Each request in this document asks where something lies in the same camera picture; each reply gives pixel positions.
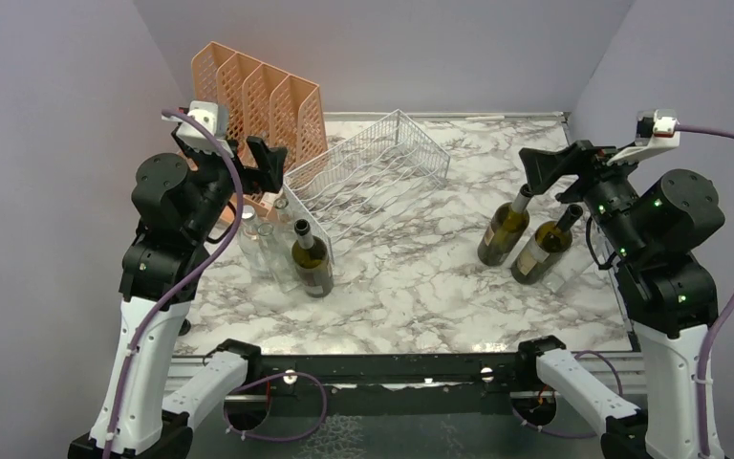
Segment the green wine bottle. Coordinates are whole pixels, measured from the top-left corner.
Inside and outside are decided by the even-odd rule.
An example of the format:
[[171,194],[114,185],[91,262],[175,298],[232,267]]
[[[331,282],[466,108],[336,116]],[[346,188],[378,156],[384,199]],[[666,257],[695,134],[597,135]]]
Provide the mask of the green wine bottle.
[[508,258],[529,226],[528,205],[532,196],[529,185],[524,184],[513,201],[495,210],[477,249],[483,264],[499,266]]
[[328,295],[334,279],[326,244],[312,234],[305,219],[297,219],[293,231],[296,240],[291,247],[291,259],[306,294],[316,298]]
[[583,213],[583,207],[570,204],[558,220],[540,225],[511,264],[513,278],[523,285],[542,280],[572,245],[572,227]]

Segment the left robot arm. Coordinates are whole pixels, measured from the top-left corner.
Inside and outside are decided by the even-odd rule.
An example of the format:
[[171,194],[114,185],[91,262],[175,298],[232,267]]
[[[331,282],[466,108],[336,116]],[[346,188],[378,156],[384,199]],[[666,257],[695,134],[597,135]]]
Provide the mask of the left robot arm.
[[230,339],[187,383],[165,390],[198,268],[213,259],[205,243],[216,222],[236,190],[274,192],[283,184],[287,149],[253,136],[247,144],[252,167],[189,146],[139,166],[131,199],[140,220],[121,261],[118,351],[97,420],[70,444],[70,457],[184,458],[226,394],[261,383],[259,348]]

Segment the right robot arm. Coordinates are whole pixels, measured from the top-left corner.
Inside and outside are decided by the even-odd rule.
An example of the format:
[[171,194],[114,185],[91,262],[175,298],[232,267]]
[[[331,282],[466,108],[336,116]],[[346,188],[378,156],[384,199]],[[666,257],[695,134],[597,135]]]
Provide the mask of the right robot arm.
[[594,429],[607,458],[723,457],[704,349],[719,315],[717,288],[693,255],[724,222],[715,187],[696,172],[673,169],[638,194],[629,182],[635,165],[586,141],[557,152],[524,148],[520,157],[537,195],[572,175],[559,202],[586,205],[612,247],[648,405],[623,400],[552,336],[520,345],[515,381],[555,389]]

